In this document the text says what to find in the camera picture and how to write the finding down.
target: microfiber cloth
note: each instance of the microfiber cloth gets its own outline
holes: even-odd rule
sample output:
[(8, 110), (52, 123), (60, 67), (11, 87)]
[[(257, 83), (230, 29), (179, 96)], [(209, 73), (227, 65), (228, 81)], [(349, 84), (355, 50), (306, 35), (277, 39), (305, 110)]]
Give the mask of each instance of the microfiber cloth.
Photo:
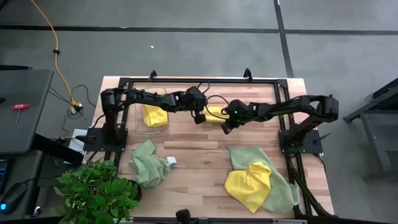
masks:
[(144, 105), (144, 122), (148, 127), (165, 126), (167, 112), (158, 106)]
[(249, 165), (248, 170), (236, 170), (228, 174), (226, 191), (240, 201), (250, 212), (256, 212), (269, 195), (271, 169), (261, 162)]
[(206, 116), (206, 121), (210, 123), (224, 123), (225, 119), (221, 118), (229, 118), (229, 115), (225, 115), (221, 113), (223, 109), (222, 106), (209, 106), (207, 110), (204, 110), (204, 114)]
[(271, 192), (262, 204), (262, 208), (277, 213), (286, 213), (299, 203), (299, 188), (289, 184), (276, 170), (271, 160), (261, 148), (229, 149), (234, 170), (247, 170), (249, 164), (262, 162), (272, 173), (269, 176)]
[(165, 159), (155, 155), (156, 146), (150, 140), (146, 140), (132, 153), (130, 163), (136, 174), (136, 181), (145, 188), (156, 188), (160, 181), (170, 174), (172, 166), (168, 166)]

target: plant pot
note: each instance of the plant pot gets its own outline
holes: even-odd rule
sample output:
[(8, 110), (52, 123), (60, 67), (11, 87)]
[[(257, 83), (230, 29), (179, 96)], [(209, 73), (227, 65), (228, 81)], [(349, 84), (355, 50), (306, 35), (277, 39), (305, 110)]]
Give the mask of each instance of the plant pot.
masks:
[(131, 181), (131, 183), (132, 183), (132, 185), (134, 186), (134, 185), (138, 185), (138, 188), (137, 188), (137, 190), (138, 190), (138, 193), (137, 193), (137, 195), (133, 198), (134, 200), (136, 200), (136, 201), (140, 201), (141, 200), (141, 198), (142, 198), (142, 189), (141, 189), (141, 186), (136, 182), (136, 181), (134, 181), (134, 180), (130, 180)]

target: red t-handle tool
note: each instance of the red t-handle tool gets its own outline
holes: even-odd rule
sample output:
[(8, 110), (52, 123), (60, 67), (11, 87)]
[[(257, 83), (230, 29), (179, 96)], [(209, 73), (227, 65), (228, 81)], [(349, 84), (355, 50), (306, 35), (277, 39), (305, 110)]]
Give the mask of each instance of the red t-handle tool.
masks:
[(15, 129), (17, 129), (17, 125), (18, 125), (18, 121), (19, 121), (19, 115), (21, 114), (21, 110), (30, 108), (30, 105), (27, 103), (23, 103), (23, 104), (19, 104), (19, 105), (14, 105), (11, 107), (13, 110), (18, 110), (18, 117), (17, 117), (17, 121), (15, 123)]

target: computer mouse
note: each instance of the computer mouse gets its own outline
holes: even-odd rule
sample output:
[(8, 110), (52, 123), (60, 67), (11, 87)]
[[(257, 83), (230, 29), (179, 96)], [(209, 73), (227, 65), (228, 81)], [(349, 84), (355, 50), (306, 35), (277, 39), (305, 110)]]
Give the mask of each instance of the computer mouse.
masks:
[(21, 202), (27, 190), (27, 185), (23, 182), (15, 183), (3, 195), (0, 202), (0, 212), (4, 215), (12, 214)]

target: yellow cable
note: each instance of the yellow cable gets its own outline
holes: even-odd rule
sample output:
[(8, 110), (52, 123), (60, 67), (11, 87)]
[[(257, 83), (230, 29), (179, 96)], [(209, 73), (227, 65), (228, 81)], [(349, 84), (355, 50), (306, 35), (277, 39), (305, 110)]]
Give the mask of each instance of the yellow cable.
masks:
[[(55, 33), (55, 30), (54, 30), (54, 28), (52, 27), (51, 22), (49, 21), (49, 19), (47, 18), (47, 16), (45, 16), (45, 14), (40, 10), (40, 8), (38, 7), (38, 5), (36, 5), (36, 3), (35, 3), (33, 0), (30, 0), (30, 1), (31, 1), (31, 2), (33, 3), (33, 5), (37, 8), (37, 10), (39, 10), (39, 12), (41, 13), (41, 15), (44, 17), (44, 19), (47, 21), (47, 23), (48, 23), (49, 26), (51, 27), (51, 30), (52, 30), (52, 32), (54, 33), (54, 37), (55, 37), (55, 50), (59, 50), (59, 49), (58, 49), (58, 37), (57, 37), (57, 33)], [(60, 74), (62, 80), (65, 82), (65, 84), (66, 84), (66, 86), (67, 86), (67, 88), (68, 88), (70, 98), (72, 99), (72, 105), (78, 105), (78, 103), (75, 101), (75, 99), (73, 99), (72, 92), (71, 92), (70, 89), (69, 89), (69, 84), (68, 84), (68, 82), (67, 82), (66, 79), (63, 77), (62, 72), (61, 72), (60, 69), (58, 68), (58, 53), (55, 53), (55, 68), (57, 69), (58, 74)]]

